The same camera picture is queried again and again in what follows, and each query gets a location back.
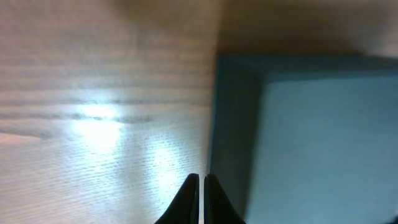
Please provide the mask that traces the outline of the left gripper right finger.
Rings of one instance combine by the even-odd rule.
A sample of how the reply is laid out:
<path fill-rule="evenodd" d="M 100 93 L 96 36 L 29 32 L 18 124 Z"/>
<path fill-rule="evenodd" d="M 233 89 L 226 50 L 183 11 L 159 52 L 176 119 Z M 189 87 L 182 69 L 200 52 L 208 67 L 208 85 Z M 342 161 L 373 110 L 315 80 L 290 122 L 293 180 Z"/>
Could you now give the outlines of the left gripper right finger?
<path fill-rule="evenodd" d="M 215 175 L 208 174 L 204 185 L 204 224 L 246 224 Z"/>

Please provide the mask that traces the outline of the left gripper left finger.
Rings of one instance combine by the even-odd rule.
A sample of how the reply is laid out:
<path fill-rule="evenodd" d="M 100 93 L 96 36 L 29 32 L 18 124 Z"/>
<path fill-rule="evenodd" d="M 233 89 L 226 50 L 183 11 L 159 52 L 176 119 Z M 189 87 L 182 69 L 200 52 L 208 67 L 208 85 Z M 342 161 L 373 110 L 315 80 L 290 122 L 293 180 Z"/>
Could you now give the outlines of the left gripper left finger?
<path fill-rule="evenodd" d="M 155 224 L 198 224 L 199 184 L 199 175 L 189 174 L 166 211 Z"/>

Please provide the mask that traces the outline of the black gift box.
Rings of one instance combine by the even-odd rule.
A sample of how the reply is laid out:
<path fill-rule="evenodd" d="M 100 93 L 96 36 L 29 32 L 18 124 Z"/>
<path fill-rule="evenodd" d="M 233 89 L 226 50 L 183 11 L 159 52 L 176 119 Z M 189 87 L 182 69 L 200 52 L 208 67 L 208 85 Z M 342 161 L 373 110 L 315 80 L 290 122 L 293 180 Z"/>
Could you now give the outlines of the black gift box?
<path fill-rule="evenodd" d="M 397 60 L 222 55 L 210 173 L 247 223 L 397 221 Z"/>

